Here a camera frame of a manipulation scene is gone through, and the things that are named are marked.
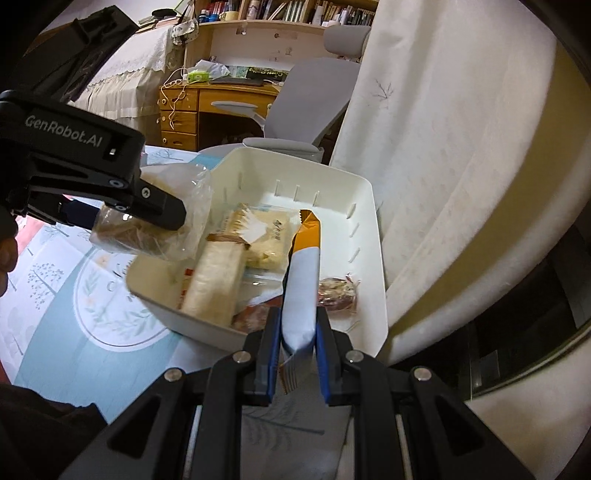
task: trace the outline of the packaged food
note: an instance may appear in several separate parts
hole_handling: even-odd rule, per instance
[[[222,232],[239,235],[250,244],[247,267],[285,271],[298,217],[294,210],[240,203],[227,215]]]
[[[92,228],[90,241],[111,253],[146,254],[168,261],[191,258],[203,235],[212,202],[210,173],[195,164],[150,165],[141,178],[183,201],[184,225],[166,230],[105,205]]]
[[[301,210],[281,308],[282,346],[286,360],[279,368],[283,389],[289,393],[311,373],[316,335],[316,304],[320,274],[320,221]]]
[[[229,327],[244,273],[248,244],[238,236],[209,235],[190,276],[181,312]]]
[[[357,287],[350,276],[345,278],[329,277],[320,281],[318,287],[318,305],[330,312],[355,310]]]
[[[267,324],[267,316],[271,307],[280,307],[283,298],[281,296],[254,305],[246,307],[240,313],[234,315],[232,319],[232,328],[244,333],[256,332],[262,330]]]

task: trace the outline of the chair headrest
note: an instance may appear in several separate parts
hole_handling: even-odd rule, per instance
[[[324,48],[335,55],[358,59],[370,30],[366,25],[332,25],[324,31]]]

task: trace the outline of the wooden desk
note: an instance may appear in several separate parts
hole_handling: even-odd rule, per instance
[[[187,85],[184,94],[181,94],[182,86],[164,89],[166,97],[160,92],[160,130],[162,133],[162,146],[178,148],[180,150],[199,151],[211,145],[204,144],[202,127],[204,122],[202,113],[222,113],[224,115],[242,116],[215,108],[212,102],[224,100],[231,102],[252,103],[257,106],[256,112],[263,117],[267,116],[267,107],[275,101],[277,90],[271,85],[253,87],[248,85],[210,85],[209,83],[193,83]],[[172,102],[179,98],[175,104],[172,120],[174,130],[168,117],[173,106]]]

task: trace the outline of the wrapped snack bar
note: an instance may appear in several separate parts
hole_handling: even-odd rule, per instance
[[[310,374],[316,334],[320,276],[320,221],[301,210],[301,226],[293,240],[281,311],[281,334],[287,359],[280,367],[286,393]]]

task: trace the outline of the packaged bread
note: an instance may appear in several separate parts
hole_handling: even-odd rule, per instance
[[[289,262],[291,240],[299,224],[299,212],[277,207],[253,207],[244,203],[228,214],[223,233],[238,235],[250,248],[246,266],[265,270],[285,270]]]
[[[153,165],[142,168],[141,178],[183,201],[184,225],[166,230],[105,205],[97,215],[90,241],[111,253],[146,254],[179,261],[197,251],[212,202],[210,174],[195,164]]]
[[[248,244],[238,236],[209,235],[184,292],[181,312],[229,327],[244,273]]]

